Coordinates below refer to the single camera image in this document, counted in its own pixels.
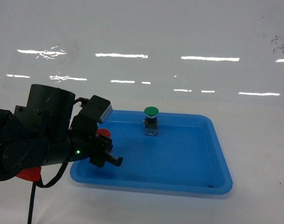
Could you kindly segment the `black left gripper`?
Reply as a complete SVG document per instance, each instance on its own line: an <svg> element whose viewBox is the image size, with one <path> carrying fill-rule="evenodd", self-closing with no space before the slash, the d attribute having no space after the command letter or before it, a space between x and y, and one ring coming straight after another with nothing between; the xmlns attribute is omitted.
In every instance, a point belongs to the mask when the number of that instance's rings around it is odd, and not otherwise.
<svg viewBox="0 0 284 224"><path fill-rule="evenodd" d="M67 161L80 161L89 158L89 162L102 168L105 162L121 166L123 157L114 157L108 152L112 149L112 139L97 134L97 122L81 113L76 115L69 130L70 154Z"/></svg>

